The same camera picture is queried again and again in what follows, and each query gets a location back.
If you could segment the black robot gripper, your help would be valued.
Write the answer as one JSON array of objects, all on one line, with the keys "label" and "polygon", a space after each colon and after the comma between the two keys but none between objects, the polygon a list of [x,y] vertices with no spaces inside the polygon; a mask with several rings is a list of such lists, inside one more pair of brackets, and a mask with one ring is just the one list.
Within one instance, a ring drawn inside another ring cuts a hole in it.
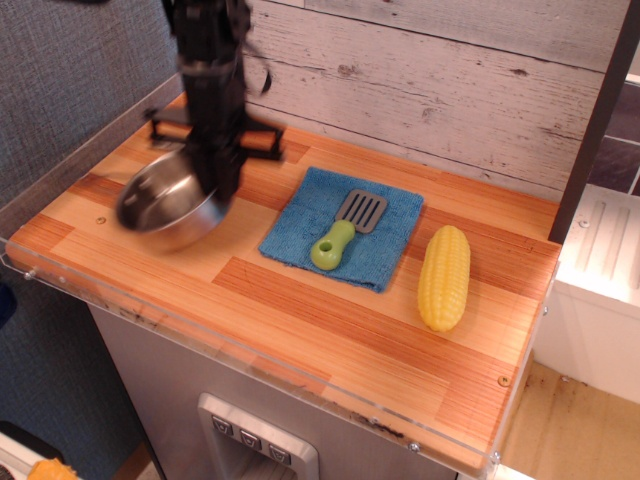
[{"label": "black robot gripper", "polygon": [[[239,189],[244,161],[279,161],[284,130],[251,117],[246,111],[246,83],[241,62],[178,64],[186,95],[181,107],[149,109],[155,141],[188,146],[189,162],[202,194],[231,200]],[[241,145],[247,133],[268,133],[268,148]]]}]

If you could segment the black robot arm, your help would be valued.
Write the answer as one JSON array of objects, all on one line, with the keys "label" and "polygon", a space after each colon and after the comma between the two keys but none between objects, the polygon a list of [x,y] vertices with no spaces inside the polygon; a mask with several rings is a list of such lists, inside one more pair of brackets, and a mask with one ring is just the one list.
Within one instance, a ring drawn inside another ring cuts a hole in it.
[{"label": "black robot arm", "polygon": [[170,32],[177,44],[177,68],[186,105],[181,110],[150,110],[162,121],[191,128],[182,141],[201,188],[220,203],[239,188],[249,157],[279,160],[284,130],[252,118],[246,111],[245,50],[251,10],[244,1],[165,1]]}]

